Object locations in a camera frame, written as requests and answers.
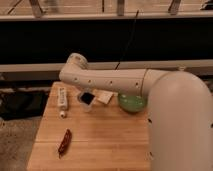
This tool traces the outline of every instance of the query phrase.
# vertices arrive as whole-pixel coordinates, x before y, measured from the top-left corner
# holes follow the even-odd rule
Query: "wire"
[[[129,47],[130,47],[130,45],[132,43],[132,40],[133,40],[134,35],[135,35],[135,28],[136,28],[136,22],[137,22],[137,19],[138,19],[138,14],[139,14],[139,10],[137,10],[137,12],[135,14],[135,19],[134,19],[134,22],[133,22],[133,25],[132,25],[132,31],[130,33],[129,40],[128,40],[127,44],[126,44],[126,47],[125,47],[124,52],[123,52],[123,55],[121,56],[121,58],[119,59],[118,64],[115,67],[115,70],[118,69],[121,61],[123,61],[123,59],[126,57],[126,54],[127,54],[128,50],[129,50]]]

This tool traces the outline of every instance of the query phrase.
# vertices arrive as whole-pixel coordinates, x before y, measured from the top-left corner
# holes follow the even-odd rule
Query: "dried chili pepper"
[[[59,158],[65,154],[65,152],[67,151],[69,144],[71,142],[72,139],[72,133],[69,129],[67,129],[63,141],[60,144],[60,147],[58,148],[58,154],[59,154]]]

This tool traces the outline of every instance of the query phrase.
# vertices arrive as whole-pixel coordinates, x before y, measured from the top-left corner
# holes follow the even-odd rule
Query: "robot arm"
[[[148,95],[152,171],[213,171],[213,99],[191,73],[158,70],[87,70],[72,54],[60,79],[81,87]]]
[[[88,70],[86,58],[73,53],[59,77],[65,83],[80,87],[147,96],[156,80],[167,73],[168,71],[148,69]]]

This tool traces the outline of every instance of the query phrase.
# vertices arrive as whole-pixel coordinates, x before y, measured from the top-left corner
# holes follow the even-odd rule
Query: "green bowl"
[[[118,93],[119,106],[130,113],[142,111],[147,104],[147,100],[141,96],[131,96]]]

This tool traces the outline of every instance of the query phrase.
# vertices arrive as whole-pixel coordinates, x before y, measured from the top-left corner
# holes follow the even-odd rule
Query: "wooden tabletop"
[[[69,111],[63,119],[57,108],[57,88],[64,86]],[[123,111],[115,95],[108,105],[94,100],[86,113],[77,100],[79,92],[61,82],[53,84],[27,170],[150,171],[146,111]],[[73,138],[59,159],[57,150],[66,129]]]

